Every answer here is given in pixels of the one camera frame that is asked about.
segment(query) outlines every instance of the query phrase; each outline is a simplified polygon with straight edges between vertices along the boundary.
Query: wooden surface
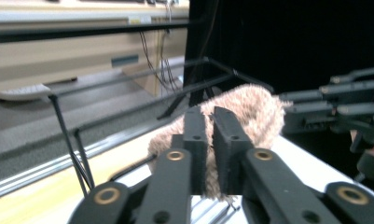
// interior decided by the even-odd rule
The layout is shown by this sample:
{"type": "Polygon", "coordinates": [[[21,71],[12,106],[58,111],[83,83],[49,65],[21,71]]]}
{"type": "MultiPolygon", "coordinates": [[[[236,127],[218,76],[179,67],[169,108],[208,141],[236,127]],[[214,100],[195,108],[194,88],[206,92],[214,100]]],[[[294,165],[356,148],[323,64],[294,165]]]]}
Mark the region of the wooden surface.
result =
{"type": "MultiPolygon", "coordinates": [[[[90,159],[96,185],[146,156],[155,132],[90,159]]],[[[0,223],[67,223],[83,198],[73,167],[0,198],[0,223]]]]}

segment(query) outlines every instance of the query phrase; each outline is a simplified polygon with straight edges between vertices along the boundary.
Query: fuzzy toy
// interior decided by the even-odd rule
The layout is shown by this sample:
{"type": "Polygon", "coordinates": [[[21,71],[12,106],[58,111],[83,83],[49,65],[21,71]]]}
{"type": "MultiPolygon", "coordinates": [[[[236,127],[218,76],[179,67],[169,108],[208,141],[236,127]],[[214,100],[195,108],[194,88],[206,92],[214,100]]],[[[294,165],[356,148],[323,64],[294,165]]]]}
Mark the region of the fuzzy toy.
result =
{"type": "MultiPolygon", "coordinates": [[[[219,200],[231,198],[221,194],[217,180],[215,153],[212,147],[214,126],[210,119],[215,106],[233,111],[255,147],[271,148],[273,140],[284,126],[284,107],[288,105],[289,103],[280,101],[277,96],[272,96],[266,89],[253,84],[242,85],[201,104],[209,145],[206,162],[207,192],[203,195],[204,197],[219,200]]],[[[173,123],[161,128],[159,134],[151,139],[148,153],[159,155],[162,151],[169,149],[172,135],[183,132],[184,116],[181,116],[173,123]]],[[[150,163],[149,167],[155,172],[154,162],[150,163]]]]}

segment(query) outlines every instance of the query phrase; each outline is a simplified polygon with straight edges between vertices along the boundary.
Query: black curtain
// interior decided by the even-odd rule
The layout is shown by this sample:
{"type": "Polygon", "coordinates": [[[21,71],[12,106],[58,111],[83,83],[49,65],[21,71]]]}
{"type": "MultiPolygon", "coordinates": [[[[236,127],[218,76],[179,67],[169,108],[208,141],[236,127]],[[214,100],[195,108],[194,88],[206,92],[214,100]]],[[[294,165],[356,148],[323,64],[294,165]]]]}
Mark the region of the black curtain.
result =
{"type": "MultiPolygon", "coordinates": [[[[191,0],[190,16],[201,15],[205,4],[191,0]]],[[[205,24],[189,34],[187,57],[198,55],[203,36],[196,36],[208,29],[205,24]]],[[[205,55],[271,84],[276,93],[317,89],[331,76],[374,66],[374,0],[220,0],[205,55]]],[[[359,155],[349,151],[349,134],[286,137],[346,175],[357,174],[359,155]]]]}

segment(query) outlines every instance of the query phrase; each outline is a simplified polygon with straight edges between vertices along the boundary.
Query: wire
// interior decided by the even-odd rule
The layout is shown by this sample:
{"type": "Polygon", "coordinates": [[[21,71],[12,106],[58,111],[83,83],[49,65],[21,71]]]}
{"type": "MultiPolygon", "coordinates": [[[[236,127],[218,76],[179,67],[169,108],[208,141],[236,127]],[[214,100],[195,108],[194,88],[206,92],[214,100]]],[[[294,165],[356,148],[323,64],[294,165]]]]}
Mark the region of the wire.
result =
{"type": "Polygon", "coordinates": [[[146,40],[145,40],[145,34],[144,32],[140,32],[140,37],[141,37],[141,41],[143,43],[143,50],[144,50],[144,55],[146,57],[146,61],[148,63],[148,67],[149,69],[151,69],[151,71],[154,73],[155,77],[158,79],[158,81],[160,82],[160,85],[162,85],[163,87],[165,87],[165,84],[162,82],[162,80],[158,77],[158,74],[157,72],[155,71],[154,69],[154,66],[152,65],[151,61],[149,60],[149,57],[148,57],[148,47],[146,46],[146,40]]]}

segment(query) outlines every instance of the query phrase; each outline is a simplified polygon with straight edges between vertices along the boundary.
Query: white surface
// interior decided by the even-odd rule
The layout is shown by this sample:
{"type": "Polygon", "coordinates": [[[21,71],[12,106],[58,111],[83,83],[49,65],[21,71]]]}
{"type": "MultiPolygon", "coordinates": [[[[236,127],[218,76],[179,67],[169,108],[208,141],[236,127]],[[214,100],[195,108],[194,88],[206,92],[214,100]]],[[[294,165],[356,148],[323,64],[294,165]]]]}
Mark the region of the white surface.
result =
{"type": "MultiPolygon", "coordinates": [[[[174,9],[188,7],[188,2],[174,6],[174,9]]],[[[173,17],[187,16],[187,10],[174,10],[173,17]]],[[[62,0],[60,3],[41,1],[6,1],[0,0],[1,22],[36,22],[36,21],[91,21],[119,20],[129,16],[166,17],[163,4],[125,2],[80,2],[62,0]]]]}
{"type": "Polygon", "coordinates": [[[50,88],[43,84],[27,86],[15,90],[0,91],[0,100],[6,101],[30,101],[51,94],[50,88]]]}

